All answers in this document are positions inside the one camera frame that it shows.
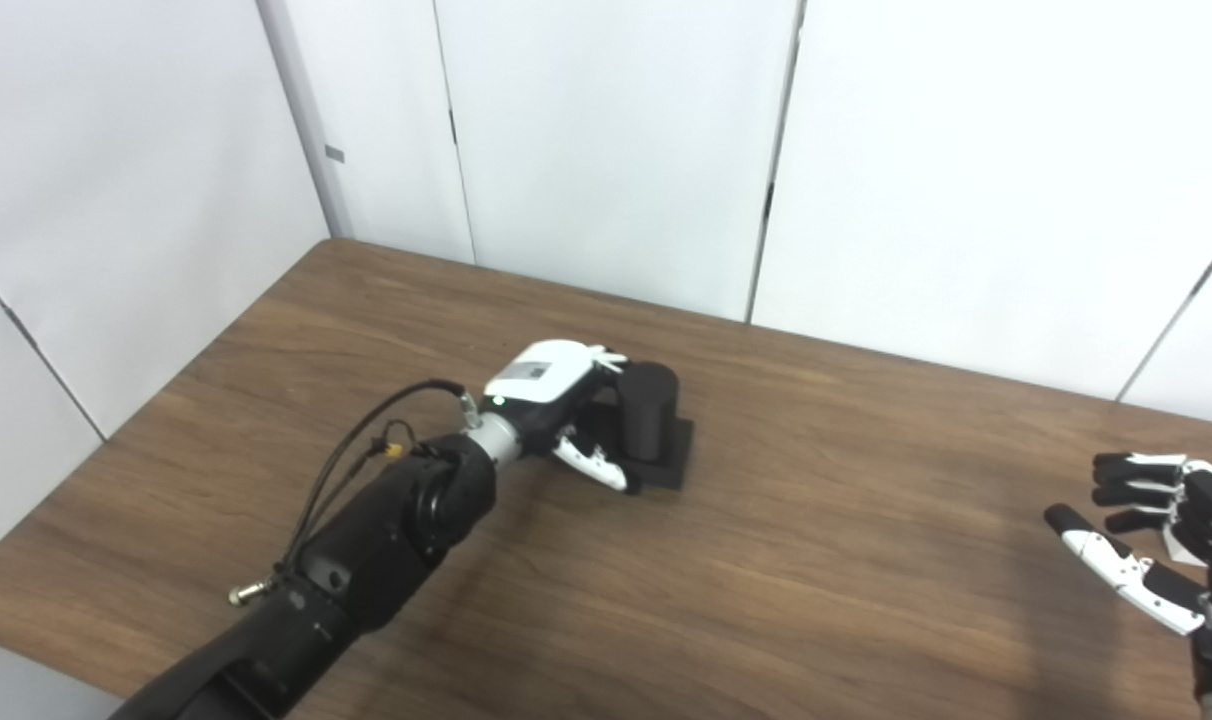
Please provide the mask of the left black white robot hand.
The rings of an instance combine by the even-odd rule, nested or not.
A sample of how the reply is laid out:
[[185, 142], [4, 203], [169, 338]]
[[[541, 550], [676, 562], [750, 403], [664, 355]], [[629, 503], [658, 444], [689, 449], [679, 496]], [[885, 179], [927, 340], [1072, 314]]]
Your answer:
[[602, 486], [638, 495], [638, 480], [608, 459], [601, 442], [589, 439], [587, 451], [574, 445], [581, 415], [630, 365], [605, 345], [534, 342], [484, 385], [484, 404], [465, 436], [486, 451], [497, 472], [522, 457], [551, 455]]

